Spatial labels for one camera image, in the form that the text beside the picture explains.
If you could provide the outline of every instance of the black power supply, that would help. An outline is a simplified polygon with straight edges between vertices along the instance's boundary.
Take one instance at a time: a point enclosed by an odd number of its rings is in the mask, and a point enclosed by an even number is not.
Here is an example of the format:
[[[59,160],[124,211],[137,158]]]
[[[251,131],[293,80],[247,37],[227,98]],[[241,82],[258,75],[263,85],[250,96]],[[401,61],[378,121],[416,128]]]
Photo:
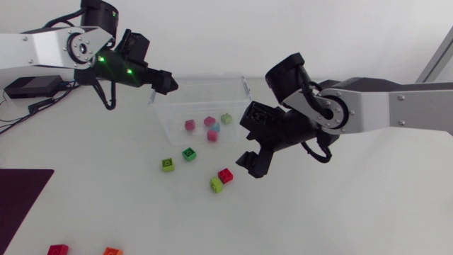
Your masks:
[[[63,82],[60,75],[22,77],[9,84],[4,90],[9,98],[52,97]]]

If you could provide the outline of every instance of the pink cube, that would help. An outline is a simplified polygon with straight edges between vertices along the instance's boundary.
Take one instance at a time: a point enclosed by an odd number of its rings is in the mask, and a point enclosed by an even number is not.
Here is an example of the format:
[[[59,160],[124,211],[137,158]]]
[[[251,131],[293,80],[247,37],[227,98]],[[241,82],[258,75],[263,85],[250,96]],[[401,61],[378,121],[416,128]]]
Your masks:
[[[209,131],[207,131],[207,139],[208,139],[209,141],[216,142],[218,136],[219,136],[219,133],[218,133],[218,132],[215,132],[214,130],[209,130]]]
[[[216,123],[216,120],[211,117],[211,116],[208,116],[207,118],[205,118],[205,125],[210,127],[212,124]]]
[[[195,121],[194,120],[187,120],[185,122],[185,129],[187,131],[191,131],[195,129]]]

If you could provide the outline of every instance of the blue cube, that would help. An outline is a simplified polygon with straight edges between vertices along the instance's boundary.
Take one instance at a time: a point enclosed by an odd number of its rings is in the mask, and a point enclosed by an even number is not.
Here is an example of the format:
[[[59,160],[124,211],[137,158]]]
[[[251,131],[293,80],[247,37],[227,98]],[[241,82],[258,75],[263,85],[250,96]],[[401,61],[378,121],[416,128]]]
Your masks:
[[[210,126],[210,130],[213,130],[215,132],[220,132],[220,124],[219,123],[212,124]]]

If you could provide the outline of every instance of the yellow-green block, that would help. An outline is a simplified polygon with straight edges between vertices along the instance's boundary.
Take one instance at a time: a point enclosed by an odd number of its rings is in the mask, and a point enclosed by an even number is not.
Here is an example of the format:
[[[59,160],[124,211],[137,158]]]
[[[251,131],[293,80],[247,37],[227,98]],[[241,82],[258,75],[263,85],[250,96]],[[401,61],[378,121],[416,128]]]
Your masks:
[[[222,181],[220,181],[219,177],[212,178],[210,183],[211,183],[211,189],[215,193],[220,193],[220,191],[222,191],[224,188],[224,184],[222,183]]]
[[[175,165],[173,164],[173,160],[171,158],[162,160],[162,169],[165,172],[175,170]]]
[[[228,113],[225,113],[224,115],[220,116],[220,120],[224,124],[229,124],[233,121],[233,117],[229,115]]]

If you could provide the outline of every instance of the cable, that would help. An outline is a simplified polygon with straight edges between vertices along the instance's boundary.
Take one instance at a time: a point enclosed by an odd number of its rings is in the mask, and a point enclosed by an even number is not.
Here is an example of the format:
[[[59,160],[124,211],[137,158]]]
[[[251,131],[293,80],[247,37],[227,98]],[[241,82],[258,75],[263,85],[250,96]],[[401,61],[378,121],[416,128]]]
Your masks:
[[[316,82],[314,81],[309,81],[309,84],[312,85],[313,87],[315,87],[319,92],[321,92],[323,89],[321,88],[321,86],[319,86],[319,84],[317,84]]]
[[[310,154],[313,158],[315,158],[317,161],[319,161],[321,163],[328,163],[332,158],[331,151],[328,147],[321,147],[321,146],[319,147],[324,152],[324,154],[326,154],[326,156],[323,157],[323,156],[315,153],[306,142],[301,143],[301,145],[306,150],[306,153]]]
[[[1,106],[2,103],[5,103],[5,102],[6,102],[5,93],[6,93],[6,91],[3,91],[3,94],[2,94],[2,95],[3,95],[3,101],[0,102],[0,106]]]
[[[74,27],[74,24],[69,22],[69,21],[60,21],[61,23],[65,23],[67,24],[68,26],[71,26],[71,27]]]
[[[56,19],[53,19],[53,20],[47,22],[47,24],[45,24],[44,27],[51,28],[52,26],[54,26],[57,23],[60,23],[60,22],[66,23],[65,21],[68,21],[72,18],[79,17],[80,15],[84,14],[85,11],[86,11],[86,8],[81,8],[80,10],[76,11],[75,13],[71,13],[71,14],[68,14],[68,15],[65,15],[65,16],[62,16],[62,17],[59,17],[59,18],[56,18]]]
[[[107,110],[111,111],[115,109],[116,107],[116,83],[112,81],[111,83],[111,88],[110,88],[110,105],[107,102],[107,98],[105,97],[104,90],[102,89],[102,86],[99,84],[99,81],[96,80],[95,84],[93,85],[94,90],[98,93],[99,97],[101,98],[102,102],[104,103],[104,106],[107,108]]]
[[[24,122],[25,120],[29,119],[30,117],[34,116],[36,113],[39,113],[40,111],[43,111],[51,106],[54,106],[56,103],[58,103],[59,101],[61,101],[64,97],[66,97],[67,95],[69,95],[69,93],[71,93],[71,91],[73,91],[74,89],[77,89],[80,87],[80,84],[79,85],[76,85],[76,82],[75,81],[72,81],[68,84],[72,84],[70,85],[69,88],[67,88],[67,90],[63,93],[63,95],[61,95],[59,98],[55,98],[54,99],[54,102],[47,105],[47,106],[44,106],[42,108],[39,108],[37,109],[36,111],[32,112],[32,113],[29,113],[28,115],[25,115],[21,118],[17,118],[15,120],[2,120],[4,122],[13,122],[15,121],[14,123],[9,123],[9,124],[6,124],[6,125],[2,125],[0,126],[0,128],[5,128],[3,129],[2,131],[0,131],[0,135],[1,134],[4,134],[6,131],[10,130],[12,127],[16,126],[17,124],[19,123],[22,123]]]
[[[324,118],[328,119],[327,111],[324,108],[322,108],[321,104],[315,99],[315,97],[313,95],[313,90],[310,89],[310,78],[308,77],[306,72],[304,72],[302,65],[300,65],[299,68],[300,68],[300,74],[302,76],[302,83],[301,83],[302,93],[305,96],[306,102],[310,105],[311,108],[313,108],[313,110],[315,110],[316,112],[321,114]],[[300,82],[299,75],[298,75],[299,73],[298,72],[295,72],[295,73],[296,73],[296,82],[299,83]]]

